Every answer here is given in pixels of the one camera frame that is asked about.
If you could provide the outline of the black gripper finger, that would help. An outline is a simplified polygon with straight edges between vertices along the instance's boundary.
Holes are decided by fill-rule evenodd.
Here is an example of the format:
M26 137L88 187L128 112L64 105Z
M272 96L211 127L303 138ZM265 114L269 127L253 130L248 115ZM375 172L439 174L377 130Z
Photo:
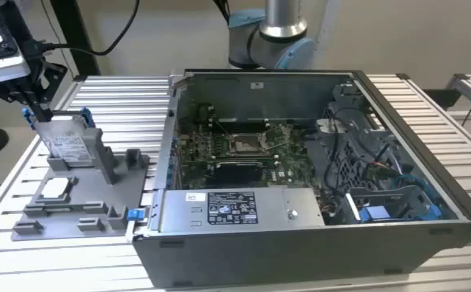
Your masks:
M38 122L49 122L52 119L52 109L49 107L49 104L50 102L45 100L28 101L29 115L34 116Z

